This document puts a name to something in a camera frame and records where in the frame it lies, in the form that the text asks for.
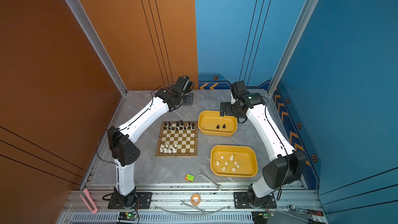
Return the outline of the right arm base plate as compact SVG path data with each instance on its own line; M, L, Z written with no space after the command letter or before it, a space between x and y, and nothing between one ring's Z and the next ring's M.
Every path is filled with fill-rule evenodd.
M277 207L274 194L267 195L262 198L256 197L253 191L234 192L234 206L237 209L257 208L257 209L274 209Z

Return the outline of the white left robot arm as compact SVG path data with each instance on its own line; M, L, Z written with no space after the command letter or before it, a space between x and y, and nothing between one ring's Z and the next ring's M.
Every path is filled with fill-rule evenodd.
M191 106L193 99L191 90L173 92L171 88L161 89L134 117L117 128L111 126L107 130L109 150L117 171L116 190L123 197L135 190L134 165L141 154L135 143L158 118L181 106Z

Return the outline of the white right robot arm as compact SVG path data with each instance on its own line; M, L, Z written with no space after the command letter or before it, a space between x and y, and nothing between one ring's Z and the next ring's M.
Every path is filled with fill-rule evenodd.
M233 116L250 121L267 151L269 163L262 177L249 187L249 194L260 200L280 190L284 185L299 181L306 167L306 155L296 151L271 117L270 104L260 93L232 92L231 101L220 104L221 116Z

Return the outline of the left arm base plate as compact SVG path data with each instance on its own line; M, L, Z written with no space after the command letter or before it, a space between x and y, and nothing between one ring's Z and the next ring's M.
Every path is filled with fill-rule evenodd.
M152 192L131 192L127 196L113 192L110 196L108 209L149 209L151 200Z

